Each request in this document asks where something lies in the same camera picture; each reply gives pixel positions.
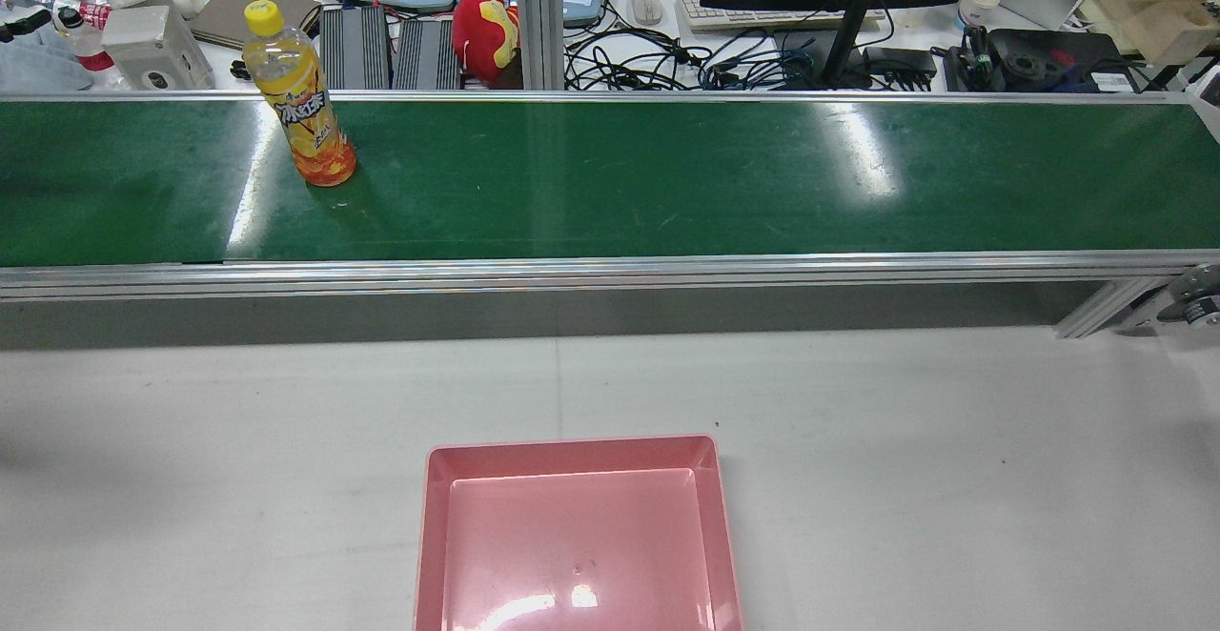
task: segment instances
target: bottle label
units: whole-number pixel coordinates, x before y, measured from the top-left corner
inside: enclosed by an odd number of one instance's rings
[[[115,60],[110,59],[109,54],[98,52],[92,57],[77,57],[81,61],[81,66],[87,67],[89,71],[106,71],[109,67],[115,66]]]
[[[98,31],[105,31],[106,20],[110,18],[110,7],[92,5],[92,2],[81,2],[81,18]]]
[[[296,170],[306,181],[326,184],[333,176],[351,171],[355,153],[339,131],[316,63],[305,67],[288,89],[265,92],[264,96],[276,110],[292,145]]]

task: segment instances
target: green conveyor belt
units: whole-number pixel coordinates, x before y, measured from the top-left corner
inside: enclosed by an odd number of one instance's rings
[[[1220,248],[1185,105],[337,109],[318,189],[262,103],[0,104],[0,265]]]

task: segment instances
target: orange juice bottle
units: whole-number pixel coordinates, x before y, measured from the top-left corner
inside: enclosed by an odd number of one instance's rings
[[[242,59],[284,127],[296,171],[315,186],[343,183],[356,171],[356,151],[334,118],[309,35],[284,26],[279,7],[267,0],[245,6],[245,23],[255,37]]]

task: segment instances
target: yellow bottle cap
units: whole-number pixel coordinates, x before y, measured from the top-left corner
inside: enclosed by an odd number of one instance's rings
[[[245,6],[245,24],[255,35],[274,35],[283,31],[284,17],[276,2],[256,0]]]

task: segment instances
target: computer mouse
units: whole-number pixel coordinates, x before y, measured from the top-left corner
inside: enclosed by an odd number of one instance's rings
[[[631,15],[639,26],[656,26],[664,15],[661,0],[631,0]]]

